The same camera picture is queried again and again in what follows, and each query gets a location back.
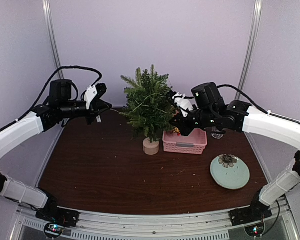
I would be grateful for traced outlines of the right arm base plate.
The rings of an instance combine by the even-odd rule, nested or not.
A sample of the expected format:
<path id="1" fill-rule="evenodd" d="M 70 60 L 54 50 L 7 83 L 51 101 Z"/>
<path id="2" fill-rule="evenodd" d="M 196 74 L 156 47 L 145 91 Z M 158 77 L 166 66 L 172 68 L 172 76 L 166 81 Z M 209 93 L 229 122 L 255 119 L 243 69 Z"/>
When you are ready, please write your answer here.
<path id="1" fill-rule="evenodd" d="M 248 207 L 236 208 L 229 212 L 232 226 L 245 225 L 252 222 L 261 221 L 271 217 L 273 214 L 269 206 L 262 203 L 251 204 Z"/>

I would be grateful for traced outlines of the small green christmas tree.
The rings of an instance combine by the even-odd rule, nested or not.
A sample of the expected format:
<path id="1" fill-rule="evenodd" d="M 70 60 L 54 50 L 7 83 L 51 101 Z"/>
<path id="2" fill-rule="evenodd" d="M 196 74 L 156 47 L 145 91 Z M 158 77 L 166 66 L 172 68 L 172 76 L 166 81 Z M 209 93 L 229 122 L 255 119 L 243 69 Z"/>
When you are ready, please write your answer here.
<path id="1" fill-rule="evenodd" d="M 173 89 L 168 85 L 169 74 L 159 74 L 155 66 L 150 69 L 135 70 L 135 77 L 121 75 L 127 84 L 126 107 L 123 115 L 133 128 L 133 136 L 143 135 L 149 141 L 160 140 L 159 134 L 172 130 L 169 120 L 176 114 L 176 109 L 167 100 L 167 94 Z"/>

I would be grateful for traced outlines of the left green circuit board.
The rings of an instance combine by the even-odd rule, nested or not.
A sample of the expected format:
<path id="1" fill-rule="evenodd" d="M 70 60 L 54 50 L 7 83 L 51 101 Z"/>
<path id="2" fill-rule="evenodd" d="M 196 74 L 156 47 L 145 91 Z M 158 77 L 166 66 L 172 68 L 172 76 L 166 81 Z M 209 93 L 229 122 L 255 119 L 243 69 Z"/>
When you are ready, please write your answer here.
<path id="1" fill-rule="evenodd" d="M 63 226 L 53 222 L 47 223 L 43 228 L 43 232 L 48 238 L 58 238 L 63 234 L 64 230 Z"/>

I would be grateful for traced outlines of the left aluminium frame post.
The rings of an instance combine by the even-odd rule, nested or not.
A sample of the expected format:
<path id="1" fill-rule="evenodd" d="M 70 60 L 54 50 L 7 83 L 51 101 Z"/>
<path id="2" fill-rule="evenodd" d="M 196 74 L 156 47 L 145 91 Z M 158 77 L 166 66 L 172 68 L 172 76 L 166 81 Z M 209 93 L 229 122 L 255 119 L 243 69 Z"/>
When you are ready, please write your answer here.
<path id="1" fill-rule="evenodd" d="M 62 65 L 61 65 L 61 59 L 60 59 L 60 55 L 59 55 L 59 51 L 58 51 L 58 45 L 57 45 L 57 39 L 56 39 L 56 34 L 55 34 L 55 29 L 54 29 L 50 1 L 42 0 L 42 6 L 43 6 L 43 14 L 44 14 L 45 22 L 46 22 L 50 47 L 51 47 L 52 56 L 53 56 L 53 62 L 54 62 L 55 68 L 58 69 Z"/>

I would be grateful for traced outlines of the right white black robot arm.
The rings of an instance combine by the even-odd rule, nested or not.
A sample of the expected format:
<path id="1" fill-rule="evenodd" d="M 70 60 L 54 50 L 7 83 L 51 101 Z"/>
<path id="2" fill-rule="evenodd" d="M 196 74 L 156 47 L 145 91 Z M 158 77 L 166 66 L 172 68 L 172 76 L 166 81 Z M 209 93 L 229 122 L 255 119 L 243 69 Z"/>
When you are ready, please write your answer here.
<path id="1" fill-rule="evenodd" d="M 297 150 L 286 170 L 255 194 L 246 216 L 256 221 L 278 198 L 300 184 L 300 121 L 265 110 L 250 97 L 248 102 L 234 100 L 225 104 L 219 89 L 214 82 L 194 87 L 191 92 L 195 105 L 191 104 L 190 97 L 169 91 L 167 100 L 180 111 L 169 123 L 182 136 L 188 136 L 196 128 L 217 128 L 221 132 L 229 129 L 274 139 Z"/>

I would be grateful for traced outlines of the round wooden tree base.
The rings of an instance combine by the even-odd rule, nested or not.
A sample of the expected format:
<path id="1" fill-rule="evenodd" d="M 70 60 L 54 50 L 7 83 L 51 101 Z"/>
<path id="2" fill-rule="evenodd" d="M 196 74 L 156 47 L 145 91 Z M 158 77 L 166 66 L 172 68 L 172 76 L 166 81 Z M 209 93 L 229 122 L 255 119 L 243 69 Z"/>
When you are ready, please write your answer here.
<path id="1" fill-rule="evenodd" d="M 150 138 L 147 137 L 143 140 L 143 151 L 146 155 L 156 155 L 160 150 L 159 141 L 150 141 Z"/>

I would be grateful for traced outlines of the thin wire string lights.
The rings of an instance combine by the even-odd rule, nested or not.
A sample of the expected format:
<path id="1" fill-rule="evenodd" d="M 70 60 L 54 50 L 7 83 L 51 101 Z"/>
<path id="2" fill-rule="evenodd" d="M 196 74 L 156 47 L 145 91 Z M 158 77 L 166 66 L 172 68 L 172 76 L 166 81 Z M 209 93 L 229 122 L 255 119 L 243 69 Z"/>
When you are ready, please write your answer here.
<path id="1" fill-rule="evenodd" d="M 127 102 L 122 110 L 116 110 L 120 115 L 133 118 L 155 114 L 171 116 L 174 113 L 172 105 L 166 98 L 166 94 L 173 88 L 166 80 L 137 81 L 130 77 L 124 77 L 123 80 L 128 84 L 124 89 Z"/>

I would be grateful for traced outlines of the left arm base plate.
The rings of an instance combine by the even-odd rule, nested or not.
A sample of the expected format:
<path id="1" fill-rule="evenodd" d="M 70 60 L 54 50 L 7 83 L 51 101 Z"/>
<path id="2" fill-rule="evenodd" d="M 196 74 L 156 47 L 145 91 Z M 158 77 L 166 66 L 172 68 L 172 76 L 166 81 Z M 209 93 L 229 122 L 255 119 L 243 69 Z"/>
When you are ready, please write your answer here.
<path id="1" fill-rule="evenodd" d="M 63 227 L 76 227 L 80 213 L 75 210 L 61 208 L 52 204 L 44 208 L 36 208 L 36 218 L 61 225 Z"/>

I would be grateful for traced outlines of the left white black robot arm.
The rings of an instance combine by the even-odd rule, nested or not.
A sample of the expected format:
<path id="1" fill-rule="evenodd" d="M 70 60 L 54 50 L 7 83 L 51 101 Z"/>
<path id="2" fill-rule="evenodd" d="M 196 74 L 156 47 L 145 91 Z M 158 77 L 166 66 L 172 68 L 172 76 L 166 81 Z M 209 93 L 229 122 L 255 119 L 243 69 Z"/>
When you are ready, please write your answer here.
<path id="1" fill-rule="evenodd" d="M 95 83 L 87 88 L 83 99 L 72 98 L 76 85 L 69 79 L 54 80 L 50 83 L 49 96 L 43 104 L 34 106 L 22 119 L 0 131 L 0 160 L 19 145 L 41 133 L 47 132 L 64 120 L 85 118 L 87 124 L 100 122 L 102 112 L 112 108 L 101 98 L 107 92 L 105 83 Z M 51 222 L 62 218 L 62 211 L 44 191 L 24 184 L 0 171 L 0 196 L 42 209 Z"/>

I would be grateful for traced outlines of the aluminium frame post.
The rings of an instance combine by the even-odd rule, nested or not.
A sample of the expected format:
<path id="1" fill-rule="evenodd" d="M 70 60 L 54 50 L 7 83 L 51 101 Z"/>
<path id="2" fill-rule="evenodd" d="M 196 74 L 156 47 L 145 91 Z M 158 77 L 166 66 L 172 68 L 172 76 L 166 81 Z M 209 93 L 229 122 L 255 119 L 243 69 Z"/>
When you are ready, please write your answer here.
<path id="1" fill-rule="evenodd" d="M 54 62 L 55 68 L 58 69 L 62 65 L 61 65 L 61 59 L 60 59 L 60 55 L 59 55 L 59 51 L 58 51 L 58 45 L 57 45 L 57 39 L 56 39 L 56 34 L 55 34 L 55 29 L 54 29 L 50 1 L 42 0 L 42 6 L 43 6 L 43 14 L 44 14 L 45 22 L 46 22 L 50 47 L 51 47 L 52 56 L 53 56 L 53 62 Z"/>
<path id="2" fill-rule="evenodd" d="M 259 33 L 262 9 L 263 9 L 263 1 L 255 0 L 252 21 L 251 21 L 251 27 L 250 27 L 250 34 L 249 34 L 249 39 L 248 39 L 248 45 L 247 45 L 246 55 L 245 55 L 245 59 L 244 59 L 244 63 L 243 63 L 240 81 L 239 81 L 239 89 L 240 90 L 243 90 L 246 80 L 247 80 L 247 77 L 248 77 L 249 68 L 250 68 L 250 65 L 252 62 L 252 57 L 253 57 L 253 51 L 254 51 L 258 33 Z"/>

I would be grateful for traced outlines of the pink plastic basket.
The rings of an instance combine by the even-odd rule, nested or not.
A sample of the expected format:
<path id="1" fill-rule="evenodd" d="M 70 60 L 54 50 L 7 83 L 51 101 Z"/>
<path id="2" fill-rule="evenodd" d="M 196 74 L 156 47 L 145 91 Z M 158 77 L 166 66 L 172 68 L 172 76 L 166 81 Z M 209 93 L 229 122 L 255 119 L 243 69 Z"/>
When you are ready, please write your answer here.
<path id="1" fill-rule="evenodd" d="M 164 132 L 163 150 L 170 153 L 201 155 L 208 145 L 207 133 L 194 129 L 189 136 L 180 133 Z"/>

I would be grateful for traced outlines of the gold star red ornament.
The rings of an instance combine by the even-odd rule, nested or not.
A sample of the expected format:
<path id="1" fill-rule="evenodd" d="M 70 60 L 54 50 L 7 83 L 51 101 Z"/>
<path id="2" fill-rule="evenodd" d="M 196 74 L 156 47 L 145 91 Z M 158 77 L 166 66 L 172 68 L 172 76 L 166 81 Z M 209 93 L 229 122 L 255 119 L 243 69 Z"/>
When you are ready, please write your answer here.
<path id="1" fill-rule="evenodd" d="M 172 133 L 172 134 L 177 134 L 177 136 L 180 136 L 180 135 L 181 135 L 181 132 L 180 132 L 180 130 L 179 130 L 177 127 L 174 127 L 174 128 L 171 130 L 171 133 Z"/>

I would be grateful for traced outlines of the front aluminium rail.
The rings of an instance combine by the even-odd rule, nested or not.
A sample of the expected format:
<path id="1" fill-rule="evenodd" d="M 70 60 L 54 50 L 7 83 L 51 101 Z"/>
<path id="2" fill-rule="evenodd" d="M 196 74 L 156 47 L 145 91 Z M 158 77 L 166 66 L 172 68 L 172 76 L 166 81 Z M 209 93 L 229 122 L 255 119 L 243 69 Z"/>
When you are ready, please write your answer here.
<path id="1" fill-rule="evenodd" d="M 60 240 L 253 240 L 254 226 L 264 224 L 261 240 L 299 240 L 300 234 L 286 197 L 270 208 L 262 221 L 234 226 L 230 211 L 172 215 L 124 215 L 79 211 L 75 227 Z"/>

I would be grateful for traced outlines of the green circuit board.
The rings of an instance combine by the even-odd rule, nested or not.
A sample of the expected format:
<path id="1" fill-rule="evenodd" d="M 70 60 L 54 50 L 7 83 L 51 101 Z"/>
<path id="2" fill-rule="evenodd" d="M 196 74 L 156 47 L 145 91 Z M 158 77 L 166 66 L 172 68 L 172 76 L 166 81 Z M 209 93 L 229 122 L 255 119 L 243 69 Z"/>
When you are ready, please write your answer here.
<path id="1" fill-rule="evenodd" d="M 48 238 L 58 238 L 63 234 L 64 230 L 63 226 L 53 222 L 47 223 L 43 228 L 43 232 Z"/>
<path id="2" fill-rule="evenodd" d="M 260 237 L 264 234 L 265 232 L 265 225 L 262 223 L 259 224 L 253 224 L 253 225 L 248 225 L 244 227 L 245 233 L 252 237 L 252 238 L 257 238 Z"/>

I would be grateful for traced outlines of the pale green flower plate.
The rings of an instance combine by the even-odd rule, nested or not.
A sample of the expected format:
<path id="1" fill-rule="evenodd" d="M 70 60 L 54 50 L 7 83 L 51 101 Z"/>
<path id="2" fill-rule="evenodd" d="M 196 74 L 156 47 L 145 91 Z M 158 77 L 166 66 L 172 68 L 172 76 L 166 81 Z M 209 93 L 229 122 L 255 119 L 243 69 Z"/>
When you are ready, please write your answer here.
<path id="1" fill-rule="evenodd" d="M 239 190 L 250 180 L 250 170 L 239 157 L 233 154 L 221 154 L 210 164 L 210 174 L 213 180 L 228 190 Z"/>

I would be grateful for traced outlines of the right green circuit board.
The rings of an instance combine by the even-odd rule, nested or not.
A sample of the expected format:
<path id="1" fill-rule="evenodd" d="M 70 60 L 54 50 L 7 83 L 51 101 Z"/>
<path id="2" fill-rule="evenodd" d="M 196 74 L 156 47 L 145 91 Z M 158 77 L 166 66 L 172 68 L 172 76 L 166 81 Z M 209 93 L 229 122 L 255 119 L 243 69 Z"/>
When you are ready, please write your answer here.
<path id="1" fill-rule="evenodd" d="M 265 232 L 265 225 L 262 223 L 259 224 L 253 224 L 253 225 L 248 225 L 244 227 L 245 233 L 252 237 L 252 238 L 257 238 L 260 237 L 264 234 Z"/>

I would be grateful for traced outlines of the clear drinking glass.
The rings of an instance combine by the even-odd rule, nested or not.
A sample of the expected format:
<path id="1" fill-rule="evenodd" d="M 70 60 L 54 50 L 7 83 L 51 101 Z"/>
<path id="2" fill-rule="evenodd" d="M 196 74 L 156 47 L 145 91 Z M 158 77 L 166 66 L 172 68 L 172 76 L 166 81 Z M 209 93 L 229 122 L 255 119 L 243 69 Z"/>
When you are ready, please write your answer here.
<path id="1" fill-rule="evenodd" d="M 226 134 L 226 130 L 221 127 L 214 126 L 211 129 L 211 136 L 216 140 L 222 139 L 225 134 Z"/>

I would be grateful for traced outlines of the right aluminium frame post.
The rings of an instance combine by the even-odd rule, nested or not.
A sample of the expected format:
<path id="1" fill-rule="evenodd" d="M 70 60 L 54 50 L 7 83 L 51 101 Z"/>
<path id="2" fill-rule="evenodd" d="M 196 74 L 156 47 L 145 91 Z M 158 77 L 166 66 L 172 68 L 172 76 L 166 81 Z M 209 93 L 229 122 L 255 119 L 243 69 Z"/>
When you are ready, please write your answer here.
<path id="1" fill-rule="evenodd" d="M 240 81 L 239 81 L 239 89 L 240 90 L 243 90 L 246 80 L 247 80 L 247 77 L 248 77 L 249 68 L 250 68 L 250 65 L 252 62 L 252 57 L 253 57 L 253 51 L 254 51 L 258 33 L 259 33 L 262 9 L 263 9 L 263 1 L 255 0 L 252 21 L 251 21 L 251 27 L 250 27 L 250 34 L 249 34 L 249 39 L 248 39 L 248 45 L 247 45 L 246 55 L 245 55 L 245 59 L 244 59 L 244 63 L 243 63 Z"/>

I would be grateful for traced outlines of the small white battery box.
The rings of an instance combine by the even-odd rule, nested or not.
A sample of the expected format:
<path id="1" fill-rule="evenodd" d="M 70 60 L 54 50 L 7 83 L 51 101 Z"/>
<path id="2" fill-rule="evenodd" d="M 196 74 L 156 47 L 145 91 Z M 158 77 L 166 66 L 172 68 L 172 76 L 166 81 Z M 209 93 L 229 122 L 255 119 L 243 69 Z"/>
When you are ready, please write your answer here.
<path id="1" fill-rule="evenodd" d="M 97 121 L 98 123 L 101 123 L 101 122 L 102 122 L 101 117 L 100 117 L 99 115 L 96 117 L 96 121 Z"/>

